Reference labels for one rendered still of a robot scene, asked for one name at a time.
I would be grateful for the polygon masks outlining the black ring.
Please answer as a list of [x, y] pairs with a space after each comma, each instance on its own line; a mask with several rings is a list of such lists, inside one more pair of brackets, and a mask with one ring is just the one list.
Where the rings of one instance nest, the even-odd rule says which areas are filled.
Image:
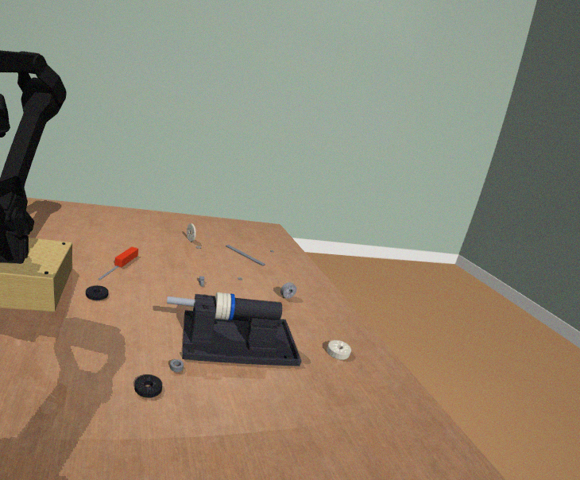
[[[151, 385], [151, 387], [146, 385]], [[141, 397], [149, 398], [160, 395], [162, 385], [161, 379], [152, 374], [141, 375], [134, 383], [136, 393]]]

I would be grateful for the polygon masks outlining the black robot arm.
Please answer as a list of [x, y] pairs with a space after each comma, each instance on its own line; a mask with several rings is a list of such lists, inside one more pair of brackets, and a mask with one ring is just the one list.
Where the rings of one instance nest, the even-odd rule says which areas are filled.
[[16, 72], [23, 91], [24, 113], [0, 177], [0, 262], [21, 264], [28, 256], [34, 225], [26, 211], [25, 182], [44, 127], [58, 114], [67, 92], [39, 53], [0, 50], [0, 72]]

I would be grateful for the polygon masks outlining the black round disc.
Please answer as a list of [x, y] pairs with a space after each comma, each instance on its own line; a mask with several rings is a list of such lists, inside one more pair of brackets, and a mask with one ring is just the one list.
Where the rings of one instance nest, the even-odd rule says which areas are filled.
[[90, 300], [103, 300], [108, 297], [108, 289], [103, 286], [90, 286], [85, 291], [86, 297]]

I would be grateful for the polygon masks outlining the red-handled screwdriver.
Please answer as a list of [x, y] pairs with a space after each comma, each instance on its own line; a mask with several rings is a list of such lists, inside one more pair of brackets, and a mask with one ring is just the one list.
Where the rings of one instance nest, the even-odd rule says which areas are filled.
[[116, 268], [118, 267], [123, 267], [125, 264], [127, 264], [129, 261], [133, 260], [134, 258], [136, 258], [138, 255], [138, 248], [137, 247], [130, 247], [128, 250], [124, 251], [122, 254], [119, 254], [119, 256], [117, 256], [115, 258], [115, 263], [114, 265], [116, 265], [116, 267], [114, 267], [113, 269], [111, 269], [108, 273], [103, 274], [103, 276], [101, 276], [98, 280], [100, 281], [101, 279], [103, 279], [106, 275], [110, 274], [112, 271], [114, 271]]

